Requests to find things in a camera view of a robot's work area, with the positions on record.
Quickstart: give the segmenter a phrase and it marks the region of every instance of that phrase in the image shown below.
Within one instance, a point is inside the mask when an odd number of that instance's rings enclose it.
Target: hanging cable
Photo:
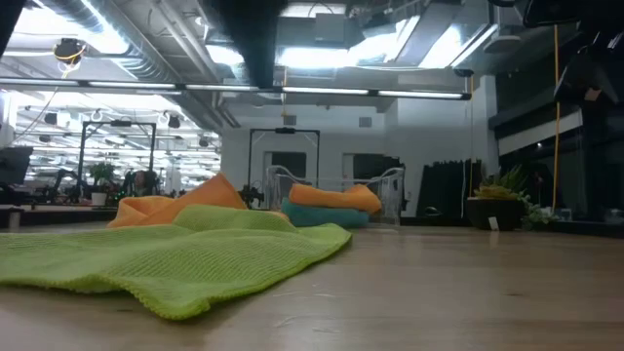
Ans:
[[[473,169],[473,162],[474,162],[474,142],[473,142],[473,137],[474,137],[474,116],[473,116],[473,104],[472,104],[472,99],[474,98],[474,94],[475,94],[475,76],[472,75],[470,76],[470,184],[469,184],[469,192],[468,192],[468,197],[472,196],[472,169]]]
[[[286,84],[288,83],[288,74],[289,68],[284,67],[284,84],[282,85],[283,87],[286,87]],[[286,112],[286,93],[282,93],[282,118],[286,118],[286,116],[288,116],[288,113]]]
[[[555,25],[555,87],[559,84],[559,26]],[[557,207],[557,183],[559,179],[559,124],[562,117],[562,105],[557,101],[557,115],[555,123],[555,173],[553,179],[553,208]]]
[[[70,66],[73,64],[73,61],[76,60],[76,57],[71,59],[71,64]],[[65,79],[67,78],[67,75],[69,74],[69,72],[71,72],[72,70],[67,69],[63,72],[62,76],[60,77],[60,79]],[[59,91],[59,87],[56,87],[55,90],[52,92],[52,95],[50,96],[50,98],[48,99],[48,101],[46,102],[46,104],[43,106],[43,108],[41,109],[41,111],[39,111],[39,114],[37,115],[37,117],[28,125],[28,127],[26,127],[26,129],[23,130],[23,132],[21,132],[21,134],[19,134],[18,136],[16,136],[13,141],[10,142],[10,144],[13,144],[14,142],[20,140],[21,138],[25,137],[28,135],[28,133],[34,129],[35,127],[37,127],[37,125],[39,124],[39,122],[41,122],[41,118],[44,116],[44,112],[46,112],[48,110],[48,107],[50,106],[50,103],[52,103],[52,99],[55,98],[55,95],[57,94],[57,92]]]

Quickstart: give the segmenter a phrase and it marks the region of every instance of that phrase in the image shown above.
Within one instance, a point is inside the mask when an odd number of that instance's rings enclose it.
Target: plastic container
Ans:
[[[403,178],[405,170],[392,168],[383,175],[371,179],[299,178],[282,166],[266,169],[264,182],[264,208],[279,211],[284,198],[288,198],[293,184],[312,185],[321,190],[344,191],[355,184],[363,184],[381,201],[381,211],[370,217],[371,223],[400,225],[403,202]]]

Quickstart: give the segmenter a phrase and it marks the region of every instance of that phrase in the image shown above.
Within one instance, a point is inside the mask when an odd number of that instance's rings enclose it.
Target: skylight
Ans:
[[[346,5],[344,4],[326,4],[321,2],[290,3],[280,16],[289,18],[314,18],[317,14],[344,15],[345,11]]]

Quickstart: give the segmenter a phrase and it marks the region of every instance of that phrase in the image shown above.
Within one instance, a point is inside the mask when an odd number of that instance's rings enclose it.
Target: white wall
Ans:
[[[261,133],[255,133],[257,140]],[[240,189],[247,184],[250,131],[229,130],[223,133],[221,171]],[[342,156],[348,153],[384,154],[383,134],[344,134],[329,130],[321,131],[319,177],[342,178]],[[306,177],[316,176],[316,146],[301,134],[275,135],[266,133],[252,148],[252,183],[262,180],[264,154],[274,151],[306,153]]]
[[[246,128],[223,132],[221,171],[235,188],[247,183],[250,131],[252,128],[274,129],[284,127],[281,106],[253,108],[234,105],[230,111]],[[342,178],[342,155],[345,153],[384,154],[384,115],[373,107],[294,106],[289,114],[297,116],[297,129],[321,132],[320,178]],[[371,128],[359,128],[360,117],[371,117]],[[253,135],[252,183],[262,180],[266,152],[290,151],[306,153],[306,177],[316,176],[316,137],[305,135],[276,135],[256,132]]]
[[[352,153],[384,154],[400,157],[406,165],[408,208],[416,212],[422,170],[434,162],[481,159],[489,172],[498,169],[498,152],[488,118],[496,113],[493,77],[482,78],[472,101],[473,128],[470,128],[470,101],[402,98],[385,114],[370,107],[290,106],[297,115],[298,129],[321,131],[320,178],[342,178],[343,155]],[[246,128],[223,133],[221,170],[237,189],[247,183],[249,127],[282,127],[281,106],[255,109],[231,106],[230,111]],[[372,128],[358,128],[359,117],[372,117]],[[316,173],[316,149],[304,136],[266,134],[253,147],[252,182],[263,174],[264,153],[300,151],[307,154],[306,176]]]

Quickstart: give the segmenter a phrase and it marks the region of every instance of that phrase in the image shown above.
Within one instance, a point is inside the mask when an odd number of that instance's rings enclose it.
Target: yellow cable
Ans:
[[[284,66],[284,84],[282,84],[282,87],[286,87],[286,84],[288,82],[288,73],[289,73],[289,68]],[[286,93],[282,93],[282,118],[286,118]]]
[[[76,60],[77,57],[74,57],[71,59],[71,62],[69,63],[69,65],[67,66],[67,69],[65,69],[64,72],[62,72],[62,77],[60,77],[60,79],[65,79],[67,78],[67,75],[69,74],[69,72],[71,72],[71,69],[69,69],[69,67],[74,65],[74,61]]]
[[[470,76],[470,191],[468,197],[472,197],[472,164],[473,164],[473,124],[472,124],[472,98],[475,93],[475,76]]]
[[[53,47],[53,49],[52,49],[52,52],[54,52],[56,48],[57,48],[57,46],[54,46],[54,47]],[[74,59],[76,59],[77,57],[81,56],[81,55],[82,55],[82,53],[84,53],[84,52],[85,52],[85,49],[87,49],[87,46],[83,46],[83,47],[82,47],[82,49],[80,49],[80,51],[79,51],[78,53],[76,53],[76,54],[74,54],[74,55],[70,55],[70,56],[68,56],[68,57],[60,57],[60,56],[57,56],[57,55],[55,54],[55,58],[57,58],[57,59],[62,59],[62,60],[71,59],[71,60],[72,60],[72,62],[73,62],[73,60],[74,60]]]
[[[555,25],[555,87],[559,84],[559,27]],[[557,207],[557,183],[559,179],[559,122],[562,117],[562,105],[557,101],[557,121],[555,123],[555,174],[553,179],[553,209]]]

